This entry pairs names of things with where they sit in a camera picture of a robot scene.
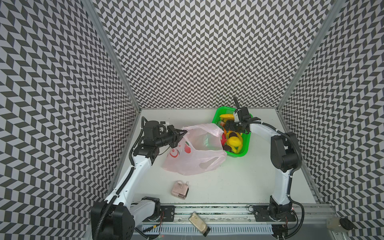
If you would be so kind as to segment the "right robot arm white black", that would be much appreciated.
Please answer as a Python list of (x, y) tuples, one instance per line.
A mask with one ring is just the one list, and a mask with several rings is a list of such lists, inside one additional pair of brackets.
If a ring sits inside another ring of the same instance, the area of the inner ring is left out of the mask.
[(247, 107), (236, 106), (233, 120), (225, 123), (227, 131), (256, 134), (270, 143), (270, 159), (275, 167), (275, 186), (267, 208), (273, 221), (282, 220), (291, 210), (293, 176), (302, 166), (302, 154), (294, 133), (284, 133), (274, 126), (252, 117)]

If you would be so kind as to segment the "pink plastic bag fruit print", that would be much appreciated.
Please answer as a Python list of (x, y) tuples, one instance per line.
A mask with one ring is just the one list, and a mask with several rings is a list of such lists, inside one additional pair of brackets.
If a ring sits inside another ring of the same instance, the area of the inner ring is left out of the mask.
[(187, 133), (170, 150), (162, 168), (184, 176), (198, 175), (216, 170), (226, 160), (222, 146), (224, 131), (216, 124), (184, 127)]

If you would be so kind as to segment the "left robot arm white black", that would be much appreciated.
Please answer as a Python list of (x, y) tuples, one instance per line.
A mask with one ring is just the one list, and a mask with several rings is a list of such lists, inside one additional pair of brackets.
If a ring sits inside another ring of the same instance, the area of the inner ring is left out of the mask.
[(186, 130), (142, 117), (141, 131), (128, 154), (129, 169), (106, 199), (95, 203), (91, 209), (94, 240), (129, 240), (143, 221), (161, 220), (158, 198), (144, 197), (135, 203), (134, 195), (160, 149), (165, 146), (176, 148), (186, 134)]

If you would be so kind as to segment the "yellow fake mango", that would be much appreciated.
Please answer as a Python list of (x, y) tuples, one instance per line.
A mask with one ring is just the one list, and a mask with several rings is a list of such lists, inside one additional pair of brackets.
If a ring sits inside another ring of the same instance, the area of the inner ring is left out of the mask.
[(231, 148), (232, 153), (235, 154), (238, 154), (243, 147), (243, 142), (239, 137), (230, 137), (226, 144)]

